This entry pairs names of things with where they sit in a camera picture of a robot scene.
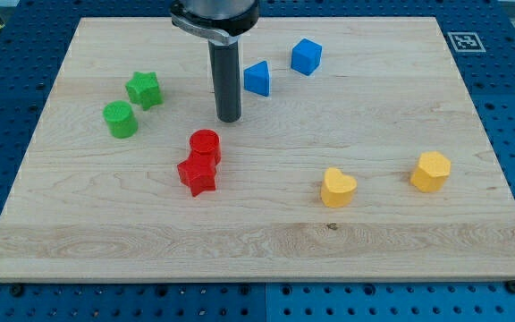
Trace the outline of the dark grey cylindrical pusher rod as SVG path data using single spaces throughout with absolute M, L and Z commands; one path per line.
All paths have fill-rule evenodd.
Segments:
M 220 121 L 241 118 L 241 80 L 238 43 L 228 46 L 208 42 L 216 114 Z

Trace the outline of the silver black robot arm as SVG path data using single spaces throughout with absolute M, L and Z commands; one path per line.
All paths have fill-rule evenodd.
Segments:
M 240 36 L 260 16 L 258 0 L 174 0 L 172 24 L 208 43 L 216 115 L 225 123 L 241 118 Z

